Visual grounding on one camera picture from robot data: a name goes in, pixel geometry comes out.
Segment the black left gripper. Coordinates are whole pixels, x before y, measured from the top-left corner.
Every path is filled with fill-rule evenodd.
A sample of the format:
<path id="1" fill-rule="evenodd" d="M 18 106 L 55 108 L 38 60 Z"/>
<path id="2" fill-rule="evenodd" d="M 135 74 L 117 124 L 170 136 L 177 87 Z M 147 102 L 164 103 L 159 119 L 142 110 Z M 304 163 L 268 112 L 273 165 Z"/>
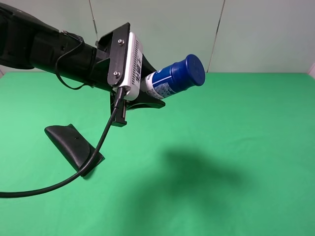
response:
<path id="1" fill-rule="evenodd" d="M 97 49 L 91 72 L 91 80 L 94 87 L 110 92 L 110 114 L 113 114 L 117 89 L 124 80 L 128 45 L 125 41 L 120 43 L 118 40 L 110 39 L 103 43 L 98 41 L 96 46 Z M 156 71 L 157 70 L 149 63 L 143 54 L 140 80 L 142 81 L 145 77 Z M 126 109 L 160 109 L 164 106 L 164 101 L 140 91 L 135 100 L 127 102 Z"/>

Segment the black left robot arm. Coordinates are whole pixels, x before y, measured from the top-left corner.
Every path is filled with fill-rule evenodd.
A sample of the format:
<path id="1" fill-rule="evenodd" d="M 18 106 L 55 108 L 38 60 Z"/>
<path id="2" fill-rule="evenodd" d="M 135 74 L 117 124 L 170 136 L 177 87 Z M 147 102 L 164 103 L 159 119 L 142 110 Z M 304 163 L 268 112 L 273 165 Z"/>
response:
<path id="1" fill-rule="evenodd" d="M 140 90 L 141 79 L 153 72 L 142 46 L 126 23 L 94 46 L 83 37 L 58 30 L 15 7 L 0 5 L 0 63 L 3 66 L 53 73 L 110 93 L 117 109 L 113 124 L 126 125 L 126 112 L 162 108 L 165 103 Z"/>

